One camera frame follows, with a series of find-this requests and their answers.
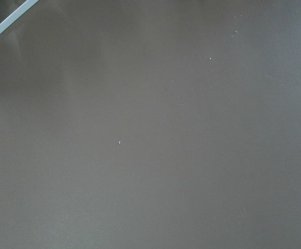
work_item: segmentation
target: white curved edge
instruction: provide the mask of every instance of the white curved edge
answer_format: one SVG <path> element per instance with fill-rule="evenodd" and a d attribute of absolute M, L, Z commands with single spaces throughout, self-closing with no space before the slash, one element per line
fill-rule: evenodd
<path fill-rule="evenodd" d="M 14 21 L 16 21 L 22 14 L 31 8 L 38 0 L 26 0 L 18 7 L 12 14 L 10 14 L 3 22 L 0 23 L 0 34 L 8 28 Z"/>

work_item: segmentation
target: white strip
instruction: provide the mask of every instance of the white strip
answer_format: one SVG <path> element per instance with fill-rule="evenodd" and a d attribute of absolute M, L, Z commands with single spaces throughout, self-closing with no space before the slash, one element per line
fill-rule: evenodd
<path fill-rule="evenodd" d="M 11 15 L 9 15 L 3 22 L 0 23 L 0 34 L 8 28 L 14 21 L 16 21 L 22 14 L 31 8 L 38 0 L 26 0 L 20 5 Z"/>

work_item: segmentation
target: gray surface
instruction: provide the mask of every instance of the gray surface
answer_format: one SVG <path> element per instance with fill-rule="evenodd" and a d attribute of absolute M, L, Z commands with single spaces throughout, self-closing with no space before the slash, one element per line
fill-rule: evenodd
<path fill-rule="evenodd" d="M 301 248 L 301 1 L 37 3 L 0 36 L 6 248 Z"/>

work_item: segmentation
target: dark gray floor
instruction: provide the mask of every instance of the dark gray floor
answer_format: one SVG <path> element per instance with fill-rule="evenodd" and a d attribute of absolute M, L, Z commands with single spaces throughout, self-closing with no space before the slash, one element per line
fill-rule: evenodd
<path fill-rule="evenodd" d="M 0 36 L 7 248 L 301 248 L 301 1 L 32 7 Z"/>

